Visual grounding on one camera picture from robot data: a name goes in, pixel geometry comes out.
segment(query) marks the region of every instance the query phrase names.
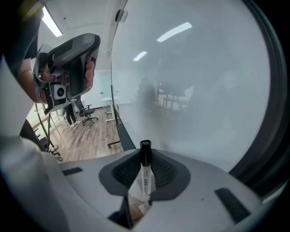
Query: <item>camera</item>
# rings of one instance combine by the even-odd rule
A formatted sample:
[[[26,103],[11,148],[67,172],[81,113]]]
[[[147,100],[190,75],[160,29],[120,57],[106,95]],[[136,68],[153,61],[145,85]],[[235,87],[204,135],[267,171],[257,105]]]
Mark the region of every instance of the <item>camera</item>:
[[[62,84],[53,85],[53,98],[54,100],[66,98],[66,86]]]

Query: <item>handheld device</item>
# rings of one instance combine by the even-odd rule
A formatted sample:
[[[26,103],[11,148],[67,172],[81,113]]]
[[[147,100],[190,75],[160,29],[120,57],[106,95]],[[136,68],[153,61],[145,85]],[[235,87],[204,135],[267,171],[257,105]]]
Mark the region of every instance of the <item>handheld device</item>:
[[[43,89],[47,100],[44,113],[49,114],[88,92],[86,88],[86,64],[88,57],[96,64],[101,39],[95,34],[82,34],[53,49],[42,46],[33,69],[34,83]],[[54,76],[52,82],[41,79],[45,66]]]

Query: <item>ceiling light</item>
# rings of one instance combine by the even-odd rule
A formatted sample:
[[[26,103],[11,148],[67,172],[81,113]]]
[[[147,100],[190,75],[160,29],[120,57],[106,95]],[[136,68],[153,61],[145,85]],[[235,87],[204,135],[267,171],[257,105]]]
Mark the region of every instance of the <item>ceiling light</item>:
[[[59,28],[57,27],[57,25],[55,24],[54,20],[52,19],[52,17],[50,16],[49,12],[45,7],[43,7],[43,13],[44,17],[42,18],[42,21],[48,26],[48,28],[52,31],[52,33],[56,37],[61,36],[62,35],[61,31],[59,30]]]
[[[163,42],[164,40],[170,38],[171,36],[179,33],[179,32],[182,32],[186,29],[189,29],[191,28],[192,25],[189,23],[189,22],[186,22],[184,24],[181,24],[180,26],[176,27],[176,28],[173,28],[172,30],[166,32],[164,35],[160,36],[157,41],[158,42]]]
[[[135,58],[134,58],[134,60],[133,61],[138,61],[138,60],[140,60],[143,56],[145,56],[147,54],[147,52],[145,52],[145,51],[143,51],[143,52],[141,52],[138,56],[136,56]]]

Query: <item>hand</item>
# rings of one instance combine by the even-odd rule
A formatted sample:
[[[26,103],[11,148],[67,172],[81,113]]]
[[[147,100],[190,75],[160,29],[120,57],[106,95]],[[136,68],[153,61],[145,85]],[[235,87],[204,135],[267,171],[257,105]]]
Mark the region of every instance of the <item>hand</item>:
[[[87,65],[86,65],[86,87],[88,89],[90,89],[92,87],[92,84],[93,84],[93,76],[94,76],[94,73],[93,73],[93,70],[94,70],[94,62],[92,61],[92,58],[91,57],[88,57],[87,58]],[[49,74],[49,68],[48,68],[48,65],[45,66],[43,72],[42,72],[42,75],[41,75],[41,79],[43,81],[46,81],[46,82],[52,82],[53,79],[54,79],[54,76]],[[46,97],[45,97],[45,94],[44,94],[44,91],[43,90],[40,90],[40,97],[41,99],[44,101],[44,102],[47,102],[46,101]]]

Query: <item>ceiling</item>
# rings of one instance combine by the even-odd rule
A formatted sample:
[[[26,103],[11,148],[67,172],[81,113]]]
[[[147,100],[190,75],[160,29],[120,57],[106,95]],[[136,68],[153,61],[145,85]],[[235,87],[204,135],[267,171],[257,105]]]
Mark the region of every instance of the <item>ceiling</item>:
[[[46,0],[46,6],[62,31],[55,37],[46,24],[41,21],[39,28],[39,47],[48,44],[55,47],[75,36],[93,33],[101,37],[96,68],[111,68],[111,48],[117,23],[115,15],[124,8],[127,0]]]

